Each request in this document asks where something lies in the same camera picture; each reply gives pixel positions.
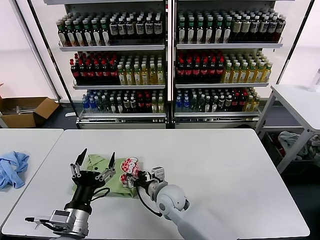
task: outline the shelf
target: shelf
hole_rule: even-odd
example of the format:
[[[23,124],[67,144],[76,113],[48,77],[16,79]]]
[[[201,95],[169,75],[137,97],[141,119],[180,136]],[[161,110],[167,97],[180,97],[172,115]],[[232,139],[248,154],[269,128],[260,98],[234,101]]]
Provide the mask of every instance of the shelf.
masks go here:
[[[62,52],[79,52],[79,51],[143,51],[143,50],[164,50],[164,44],[146,44],[146,45],[110,45],[110,46],[62,46],[59,43]]]
[[[203,89],[203,88],[245,88],[266,87],[269,83],[198,83],[198,84],[176,84],[177,89]]]
[[[82,113],[86,119],[155,119],[165,118],[165,113]]]
[[[74,85],[75,90],[164,89],[166,85]]]
[[[163,0],[43,0],[47,5],[162,2]]]
[[[177,49],[279,49],[282,43],[208,43],[177,44]]]
[[[175,112],[176,118],[245,118],[245,117],[258,117],[258,111],[215,111],[215,112]]]

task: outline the table leg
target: table leg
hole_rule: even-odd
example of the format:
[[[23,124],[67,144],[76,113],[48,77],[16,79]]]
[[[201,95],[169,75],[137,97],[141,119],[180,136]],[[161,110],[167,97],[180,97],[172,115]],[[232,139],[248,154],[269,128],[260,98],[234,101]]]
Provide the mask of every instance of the table leg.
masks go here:
[[[308,140],[314,135],[313,131],[309,129],[305,129],[297,141],[293,144],[288,152],[286,152],[284,158],[281,162],[276,166],[279,174],[281,174],[286,167],[291,163],[291,161],[296,157],[297,153],[303,148],[303,146],[308,142]]]
[[[260,139],[263,138],[264,133],[265,133],[265,131],[263,131],[260,134],[261,128],[263,127],[264,122],[265,122],[265,120],[267,118],[267,113],[271,109],[271,107],[274,105],[275,100],[276,100],[276,97],[274,95],[274,91],[272,91],[268,101],[266,102],[266,104],[265,104],[265,106],[263,108],[263,111],[262,111],[262,113],[261,113],[261,115],[259,117],[259,120],[258,120],[258,122],[257,122],[257,124],[255,126],[255,133],[259,136]]]

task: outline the blue cloth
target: blue cloth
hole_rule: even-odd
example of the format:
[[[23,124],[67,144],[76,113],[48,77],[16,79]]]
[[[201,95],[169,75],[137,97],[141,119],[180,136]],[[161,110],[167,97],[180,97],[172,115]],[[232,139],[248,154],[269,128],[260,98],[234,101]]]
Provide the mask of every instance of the blue cloth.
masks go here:
[[[7,184],[13,185],[15,189],[25,185],[18,173],[27,170],[28,158],[28,155],[15,151],[0,156],[0,189],[3,189]]]

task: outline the robotic hand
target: robotic hand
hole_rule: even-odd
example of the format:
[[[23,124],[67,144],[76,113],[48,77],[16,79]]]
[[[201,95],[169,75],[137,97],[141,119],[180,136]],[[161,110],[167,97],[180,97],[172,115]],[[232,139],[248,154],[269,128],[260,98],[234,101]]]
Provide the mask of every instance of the robotic hand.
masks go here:
[[[92,213],[90,203],[106,196],[110,189],[103,187],[115,171],[115,153],[113,153],[108,168],[103,172],[80,170],[87,149],[71,164],[72,180],[76,191],[71,202],[64,206],[64,211],[54,210],[51,217],[27,217],[28,222],[35,222],[51,229],[60,235],[59,240],[83,239],[88,233],[88,218]],[[162,215],[177,225],[181,236],[186,240],[236,240],[237,237],[227,229],[217,218],[206,210],[193,206],[187,200],[184,191],[165,181],[163,167],[155,167],[151,173],[138,171],[137,175],[126,174],[129,187],[136,187],[143,205],[161,217]],[[139,188],[144,188],[151,200],[156,203],[159,212],[153,211],[141,198]],[[97,193],[107,190],[104,195],[95,197]]]
[[[27,217],[28,222],[35,222],[37,226],[44,225],[53,231],[54,234],[68,238],[83,239],[88,236],[88,218],[92,213],[90,203],[96,199],[103,198],[110,192],[110,188],[103,187],[109,181],[115,171],[115,153],[113,153],[108,168],[103,172],[80,170],[87,149],[76,159],[75,164],[71,163],[72,180],[76,184],[76,190],[71,202],[64,206],[64,211],[54,210],[50,217]],[[93,198],[97,193],[107,190],[101,196]]]

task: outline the metal pole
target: metal pole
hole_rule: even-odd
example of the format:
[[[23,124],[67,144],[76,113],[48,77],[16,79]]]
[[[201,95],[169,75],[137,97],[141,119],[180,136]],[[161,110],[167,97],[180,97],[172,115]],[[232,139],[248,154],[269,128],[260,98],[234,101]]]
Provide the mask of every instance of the metal pole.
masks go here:
[[[46,69],[46,66],[45,66],[44,62],[42,61],[42,58],[41,58],[41,56],[39,54],[37,46],[36,46],[32,36],[31,36],[29,28],[28,28],[28,26],[26,24],[26,21],[25,21],[22,13],[20,11],[20,8],[19,8],[16,0],[9,0],[9,3],[10,3],[10,5],[11,5],[13,11],[14,11],[14,14],[15,14],[19,24],[20,24],[20,27],[21,27],[21,29],[22,29],[22,31],[24,33],[24,36],[25,36],[25,38],[26,38],[26,40],[27,40],[32,52],[33,52],[33,55],[34,55],[36,61],[39,64],[39,67],[40,67],[40,69],[41,69],[41,71],[42,71],[42,73],[44,75],[44,78],[45,78],[46,82],[49,85],[49,88],[50,88],[51,92],[53,93],[55,99],[57,101],[60,101],[61,97],[59,96],[59,94],[58,94],[58,92],[57,92],[57,90],[55,88],[55,85],[52,82],[51,77],[49,76],[49,73],[48,73],[48,71]]]

